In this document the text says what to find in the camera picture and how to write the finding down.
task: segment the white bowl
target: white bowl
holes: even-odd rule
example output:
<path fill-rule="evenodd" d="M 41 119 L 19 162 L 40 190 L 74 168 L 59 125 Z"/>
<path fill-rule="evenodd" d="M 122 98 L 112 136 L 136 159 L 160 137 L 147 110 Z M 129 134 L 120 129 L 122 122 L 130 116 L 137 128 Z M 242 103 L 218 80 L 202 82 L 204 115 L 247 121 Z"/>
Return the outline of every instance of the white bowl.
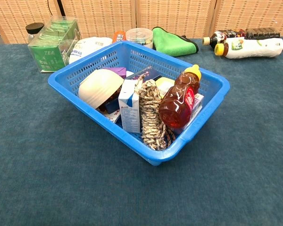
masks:
<path fill-rule="evenodd" d="M 124 79 L 108 69 L 99 69 L 88 75 L 79 87 L 79 98 L 98 108 L 123 84 Z"/>

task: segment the brown bottle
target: brown bottle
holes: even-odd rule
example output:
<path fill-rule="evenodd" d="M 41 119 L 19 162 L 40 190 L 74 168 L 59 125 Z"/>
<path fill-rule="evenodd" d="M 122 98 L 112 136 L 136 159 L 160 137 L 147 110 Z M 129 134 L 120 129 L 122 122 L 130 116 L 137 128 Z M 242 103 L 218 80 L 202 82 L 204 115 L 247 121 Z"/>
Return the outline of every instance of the brown bottle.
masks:
<path fill-rule="evenodd" d="M 190 120 L 194 105 L 194 94 L 200 87 L 199 66 L 187 68 L 175 80 L 159 106 L 161 120 L 171 128 L 182 128 Z"/>

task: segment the braided rope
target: braided rope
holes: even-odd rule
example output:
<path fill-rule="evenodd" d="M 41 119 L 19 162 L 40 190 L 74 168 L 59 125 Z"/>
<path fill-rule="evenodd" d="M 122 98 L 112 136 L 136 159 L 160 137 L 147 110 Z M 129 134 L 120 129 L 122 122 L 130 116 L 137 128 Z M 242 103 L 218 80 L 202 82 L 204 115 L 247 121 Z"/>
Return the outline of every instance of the braided rope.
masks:
<path fill-rule="evenodd" d="M 151 149 L 164 150 L 175 140 L 175 135 L 159 118 L 161 97 L 155 81 L 148 80 L 138 88 L 144 77 L 142 74 L 135 85 L 135 92 L 140 96 L 141 137 Z"/>

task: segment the wicker screen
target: wicker screen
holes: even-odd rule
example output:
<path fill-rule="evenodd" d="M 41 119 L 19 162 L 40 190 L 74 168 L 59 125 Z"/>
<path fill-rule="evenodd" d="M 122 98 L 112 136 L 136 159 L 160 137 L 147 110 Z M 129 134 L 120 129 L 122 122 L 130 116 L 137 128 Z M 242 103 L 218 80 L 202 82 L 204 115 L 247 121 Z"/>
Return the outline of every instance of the wicker screen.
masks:
<path fill-rule="evenodd" d="M 135 0 L 62 0 L 66 16 L 78 19 L 82 38 L 113 37 L 136 26 Z"/>
<path fill-rule="evenodd" d="M 283 36 L 283 0 L 217 0 L 210 33 L 261 27 L 274 27 Z"/>
<path fill-rule="evenodd" d="M 166 31 L 188 38 L 209 32 L 216 0 L 137 0 L 137 26 Z"/>
<path fill-rule="evenodd" d="M 49 7 L 53 15 L 61 15 L 54 0 Z M 0 35 L 6 44 L 27 43 L 26 25 L 46 23 L 50 17 L 47 0 L 0 0 Z"/>

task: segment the blue box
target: blue box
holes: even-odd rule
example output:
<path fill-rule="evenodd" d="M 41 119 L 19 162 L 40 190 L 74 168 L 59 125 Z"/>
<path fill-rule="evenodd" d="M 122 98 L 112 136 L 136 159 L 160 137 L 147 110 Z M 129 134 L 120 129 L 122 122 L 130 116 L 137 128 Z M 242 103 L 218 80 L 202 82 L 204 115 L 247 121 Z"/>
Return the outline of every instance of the blue box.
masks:
<path fill-rule="evenodd" d="M 48 83 L 101 127 L 150 164 L 157 166 L 163 161 L 174 158 L 183 146 L 194 138 L 221 104 L 230 89 L 230 84 L 224 77 L 200 68 L 202 78 L 199 93 L 204 95 L 201 112 L 166 150 L 154 151 L 142 142 L 140 134 L 124 131 L 122 124 L 119 123 L 120 120 L 114 124 L 78 97 L 80 82 L 96 69 L 125 67 L 131 72 L 138 72 L 149 65 L 153 66 L 162 76 L 173 80 L 187 67 L 191 67 L 191 64 L 174 57 L 132 42 L 121 41 L 104 47 L 53 73 L 48 78 Z"/>

